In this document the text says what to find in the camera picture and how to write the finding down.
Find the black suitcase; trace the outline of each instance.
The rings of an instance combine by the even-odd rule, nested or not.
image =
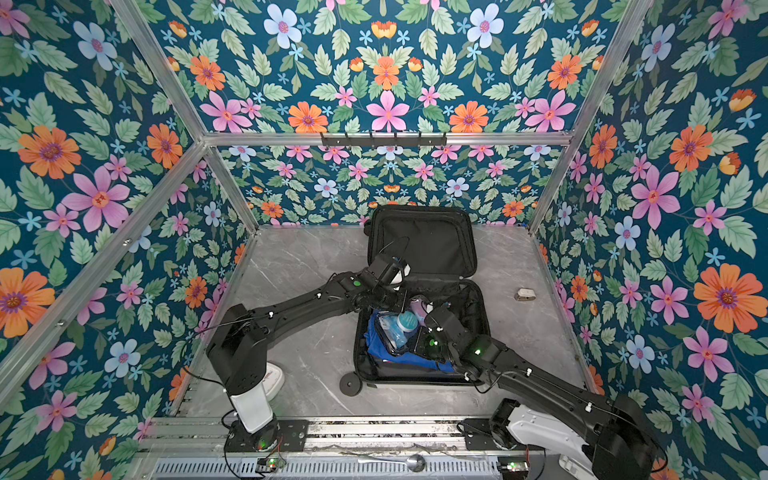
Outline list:
[[[459,318],[464,326],[472,332],[490,335],[482,292],[469,279],[477,270],[477,253],[472,221],[464,210],[384,205],[373,211],[365,233],[369,236],[368,263],[390,242],[408,237],[404,257],[411,267],[406,282],[409,297],[422,294],[432,302],[461,299]],[[355,374],[363,383],[472,386],[457,373],[383,362],[370,355],[365,334],[371,315],[370,308],[360,311],[353,353]]]

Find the floral wallpaper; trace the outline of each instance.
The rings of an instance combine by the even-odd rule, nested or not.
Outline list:
[[[153,417],[170,413],[247,235],[204,161],[0,407],[0,478],[119,480]],[[19,266],[4,285],[45,289]]]
[[[78,4],[0,1],[0,359],[189,143],[111,8]]]
[[[763,479],[768,4],[660,3],[541,252],[601,392],[635,399],[666,449],[654,480]]]

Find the light blue flower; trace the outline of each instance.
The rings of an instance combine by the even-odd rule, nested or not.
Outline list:
[[[33,228],[40,228],[40,220],[42,220],[43,217],[40,217],[38,215],[32,215],[32,212],[27,212],[26,218],[19,218],[18,222],[21,225],[27,226],[27,231],[31,232]]]
[[[163,34],[163,40],[167,41],[171,45],[174,45],[178,39],[174,37],[174,33],[171,30],[160,30],[160,33]]]
[[[371,38],[371,31],[370,30],[360,30],[360,39],[362,43],[365,45],[368,45],[368,43],[373,41],[373,38]]]
[[[403,47],[406,46],[406,42],[410,40],[411,38],[408,36],[408,33],[410,33],[408,30],[400,30],[397,32],[397,41],[402,44]]]
[[[17,258],[11,262],[11,265],[17,266],[21,264],[22,269],[24,270],[29,268],[30,263],[38,262],[36,258],[32,258],[32,256],[35,255],[34,250],[27,250],[26,252],[22,252],[21,250],[13,250],[13,254],[16,255]]]
[[[59,23],[69,23],[69,18],[67,18],[67,12],[64,12],[63,10],[59,10],[57,5],[53,6],[53,13],[51,13],[51,15],[56,17]]]
[[[5,103],[13,102],[13,105],[16,106],[16,108],[21,107],[22,103],[26,103],[27,101],[25,98],[19,97],[21,91],[18,88],[11,91],[8,87],[3,87],[2,90],[8,95],[8,97],[3,98]]]
[[[69,366],[72,367],[72,373],[78,373],[83,371],[83,366],[86,363],[88,363],[88,361],[84,360],[83,356],[80,355],[77,360],[71,360]]]
[[[742,118],[737,118],[736,123],[741,124],[739,130],[743,130],[746,127],[755,128],[755,120],[762,117],[763,114],[753,114],[752,107],[747,108]]]
[[[69,468],[70,470],[75,470],[78,466],[78,463],[83,461],[82,458],[83,451],[80,452],[70,452],[69,453],[69,462],[64,464],[64,468]]]
[[[720,266],[720,261],[725,260],[725,255],[718,254],[717,247],[712,249],[712,253],[706,252],[704,256],[709,259],[707,260],[707,265],[714,263],[715,266]]]
[[[748,422],[755,422],[755,428],[760,428],[761,423],[766,423],[765,417],[760,416],[760,413],[757,411],[757,407],[752,407],[752,409],[744,409],[745,412],[747,412],[749,415],[746,416],[746,420]]]
[[[122,154],[123,154],[123,152],[125,152],[125,145],[123,145],[122,143],[120,143],[120,141],[119,141],[119,140],[117,140],[117,139],[115,139],[115,141],[114,141],[114,142],[112,142],[111,144],[109,144],[109,146],[110,146],[110,147],[112,147],[112,151],[113,151],[114,153],[116,153],[116,154],[120,154],[120,155],[122,155]]]
[[[728,96],[726,94],[729,89],[730,87],[725,87],[723,90],[720,90],[719,88],[715,90],[715,96],[712,98],[712,101],[715,103],[716,107],[719,107],[720,103],[728,101]]]
[[[470,24],[467,21],[466,17],[464,17],[464,19],[461,22],[459,22],[458,20],[456,21],[456,30],[458,30],[459,33],[466,33],[467,30],[470,29],[470,27],[472,27],[472,24]]]

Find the green leaf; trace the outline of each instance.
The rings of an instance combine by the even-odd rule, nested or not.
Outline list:
[[[752,387],[738,373],[726,373],[720,383],[720,394],[723,396],[723,409],[743,409],[750,404]]]

